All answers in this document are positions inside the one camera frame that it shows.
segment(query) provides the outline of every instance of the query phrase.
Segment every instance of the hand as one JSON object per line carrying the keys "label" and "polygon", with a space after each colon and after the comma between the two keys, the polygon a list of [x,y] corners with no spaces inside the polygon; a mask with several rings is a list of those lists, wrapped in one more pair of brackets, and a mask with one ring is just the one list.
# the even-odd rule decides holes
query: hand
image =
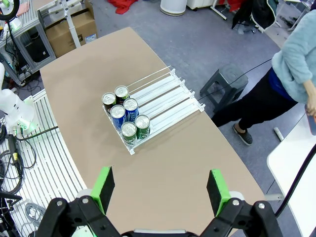
{"label": "hand", "polygon": [[306,112],[308,115],[316,116],[316,94],[308,96]]}

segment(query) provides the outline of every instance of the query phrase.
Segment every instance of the sneaker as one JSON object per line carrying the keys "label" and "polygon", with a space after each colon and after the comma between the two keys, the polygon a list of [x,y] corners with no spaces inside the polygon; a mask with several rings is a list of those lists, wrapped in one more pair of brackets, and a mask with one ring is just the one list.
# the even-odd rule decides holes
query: sneaker
{"label": "sneaker", "polygon": [[233,130],[241,138],[244,144],[246,144],[247,146],[250,146],[252,144],[252,136],[250,135],[247,129],[245,133],[241,133],[241,132],[238,132],[235,129],[235,125],[233,125]]}

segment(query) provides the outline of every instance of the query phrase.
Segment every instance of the white trash can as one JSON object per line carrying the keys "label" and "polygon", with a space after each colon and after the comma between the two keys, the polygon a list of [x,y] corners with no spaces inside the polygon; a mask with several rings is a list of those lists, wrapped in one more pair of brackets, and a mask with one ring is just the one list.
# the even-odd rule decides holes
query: white trash can
{"label": "white trash can", "polygon": [[186,11],[187,0],[161,0],[160,10],[171,16],[183,15]]}

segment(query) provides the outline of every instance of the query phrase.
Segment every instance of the can dispenser tray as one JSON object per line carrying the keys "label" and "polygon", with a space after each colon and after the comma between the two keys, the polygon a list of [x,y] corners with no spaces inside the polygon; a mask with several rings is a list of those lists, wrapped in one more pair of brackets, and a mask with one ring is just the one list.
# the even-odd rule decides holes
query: can dispenser tray
{"label": "can dispenser tray", "polygon": [[[163,68],[127,86],[130,97],[137,100],[139,114],[146,115],[150,118],[149,136],[142,140],[137,140],[135,145],[126,144],[122,134],[117,131],[131,155],[135,154],[135,148],[180,122],[187,116],[198,110],[201,112],[204,111],[205,105],[200,104],[196,100],[194,97],[195,92],[188,90],[184,85],[185,80],[181,80],[181,78],[176,76],[175,69],[170,71],[170,67],[171,66]],[[106,112],[104,106],[103,109],[113,125],[112,118]]]}

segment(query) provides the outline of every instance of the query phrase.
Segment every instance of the curved table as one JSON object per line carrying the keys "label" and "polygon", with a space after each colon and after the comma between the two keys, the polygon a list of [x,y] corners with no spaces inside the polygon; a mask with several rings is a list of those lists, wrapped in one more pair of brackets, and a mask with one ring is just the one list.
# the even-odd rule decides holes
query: curved table
{"label": "curved table", "polygon": [[131,29],[114,32],[41,69],[59,129],[91,188],[102,166],[116,183],[107,215],[120,233],[186,229],[200,234],[214,217],[206,190],[221,169],[230,190],[253,204],[259,186],[205,112],[195,112],[130,155],[102,109],[101,97],[165,67]]}

